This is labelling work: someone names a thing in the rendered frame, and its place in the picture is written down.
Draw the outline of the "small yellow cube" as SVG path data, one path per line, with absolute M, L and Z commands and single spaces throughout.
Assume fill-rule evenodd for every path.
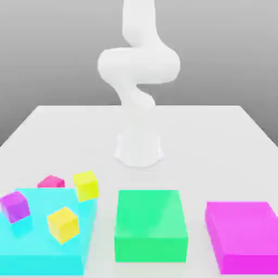
M 74 174 L 73 181 L 79 202 L 99 197 L 98 180 L 93 171 Z
M 68 207 L 63 207 L 47 216 L 50 234 L 60 243 L 64 244 L 79 231 L 78 216 Z

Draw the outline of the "small pink cube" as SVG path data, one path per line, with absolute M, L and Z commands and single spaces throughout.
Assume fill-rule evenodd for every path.
M 64 188 L 65 181 L 57 176 L 49 175 L 37 184 L 37 188 Z

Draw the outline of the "small purple cube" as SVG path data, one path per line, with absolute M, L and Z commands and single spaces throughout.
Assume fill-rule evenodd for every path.
M 1 197 L 0 207 L 11 224 L 30 215 L 27 198 L 20 191 L 14 191 Z

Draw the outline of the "large green box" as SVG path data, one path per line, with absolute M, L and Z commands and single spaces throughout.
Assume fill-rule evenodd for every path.
M 120 190 L 116 262 L 186 262 L 188 232 L 177 190 Z

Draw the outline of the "large magenta box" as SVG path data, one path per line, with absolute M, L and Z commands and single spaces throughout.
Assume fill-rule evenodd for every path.
M 208 202 L 205 222 L 221 274 L 278 274 L 278 216 L 267 202 Z

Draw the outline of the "large cyan box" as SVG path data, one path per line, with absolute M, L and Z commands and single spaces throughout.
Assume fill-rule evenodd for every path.
M 83 275 L 93 233 L 97 199 L 80 203 L 72 188 L 20 188 L 30 216 L 9 223 L 0 212 L 0 275 Z M 50 233 L 48 215 L 68 207 L 80 233 L 60 244 Z

